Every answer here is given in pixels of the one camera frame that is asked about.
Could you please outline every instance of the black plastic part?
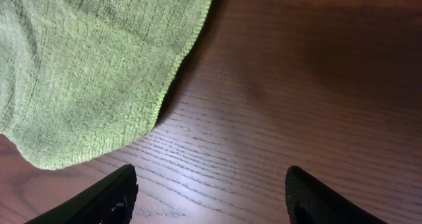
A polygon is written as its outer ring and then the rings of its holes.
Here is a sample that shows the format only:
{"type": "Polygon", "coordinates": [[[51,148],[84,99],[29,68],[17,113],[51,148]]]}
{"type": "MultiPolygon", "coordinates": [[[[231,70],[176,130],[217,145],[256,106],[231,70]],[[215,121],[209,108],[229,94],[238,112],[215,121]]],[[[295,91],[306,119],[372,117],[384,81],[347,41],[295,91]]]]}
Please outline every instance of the black plastic part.
{"type": "Polygon", "coordinates": [[[297,166],[287,171],[286,205],[291,224],[385,224],[297,166]]]}
{"type": "Polygon", "coordinates": [[[129,224],[137,194],[135,168],[124,165],[26,224],[129,224]]]}

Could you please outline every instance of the towel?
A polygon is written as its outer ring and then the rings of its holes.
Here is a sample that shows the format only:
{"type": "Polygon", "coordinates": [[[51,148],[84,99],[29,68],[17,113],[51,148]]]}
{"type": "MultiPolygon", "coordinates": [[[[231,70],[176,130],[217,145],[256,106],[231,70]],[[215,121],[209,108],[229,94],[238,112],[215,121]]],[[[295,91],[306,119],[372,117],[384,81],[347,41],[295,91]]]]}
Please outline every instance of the towel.
{"type": "Polygon", "coordinates": [[[0,133],[61,169],[150,132],[211,0],[0,0],[0,133]]]}

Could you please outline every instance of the light green fabric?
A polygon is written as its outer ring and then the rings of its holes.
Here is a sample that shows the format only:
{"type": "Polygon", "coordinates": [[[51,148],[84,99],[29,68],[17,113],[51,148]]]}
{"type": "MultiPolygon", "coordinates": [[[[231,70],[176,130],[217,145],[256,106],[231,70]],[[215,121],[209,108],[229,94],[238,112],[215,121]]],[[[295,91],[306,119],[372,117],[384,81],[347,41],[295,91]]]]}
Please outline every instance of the light green fabric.
{"type": "Polygon", "coordinates": [[[0,0],[0,133],[60,169],[150,132],[211,0],[0,0]]]}

